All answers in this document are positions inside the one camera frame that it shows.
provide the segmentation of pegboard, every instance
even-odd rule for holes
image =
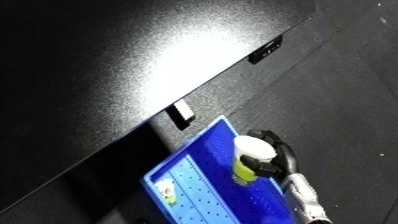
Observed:
[[[233,181],[236,135],[221,117],[144,177],[148,193],[172,223],[293,223],[273,180],[259,178],[250,187]],[[165,179],[173,181],[174,204],[154,187]]]

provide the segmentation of white patch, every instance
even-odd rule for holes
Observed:
[[[380,17],[380,21],[381,21],[382,23],[384,23],[384,24],[387,24],[387,20],[384,19],[383,17]]]

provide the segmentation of black surface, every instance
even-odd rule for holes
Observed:
[[[387,214],[385,219],[385,223],[383,224],[395,224],[398,221],[398,198],[395,203],[392,205],[391,210]]]
[[[311,19],[285,33],[282,47],[255,66],[243,60],[188,95],[185,100],[196,119],[187,130],[180,132],[165,113],[156,116],[151,123],[164,136],[169,148],[176,149],[217,116],[241,108],[333,35],[336,35],[336,28],[318,10]]]
[[[7,210],[0,215],[0,223],[93,223],[128,196],[135,198],[141,209],[120,210],[120,217],[151,214],[150,218],[161,221],[163,217],[139,179],[168,155],[152,127],[141,126]]]
[[[310,0],[5,0],[0,210],[303,20]]]

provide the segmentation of dark floor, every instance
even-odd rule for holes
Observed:
[[[271,129],[335,223],[398,223],[398,1],[319,0],[280,50],[186,101],[197,120],[184,132],[166,114],[152,122],[169,147],[221,114],[241,133]]]

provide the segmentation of small yellow object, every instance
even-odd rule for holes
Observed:
[[[174,192],[174,181],[172,179],[161,180],[155,186],[168,204],[172,205],[177,202]]]
[[[252,170],[236,159],[234,161],[233,172],[235,182],[242,186],[247,186],[257,179],[257,176]]]

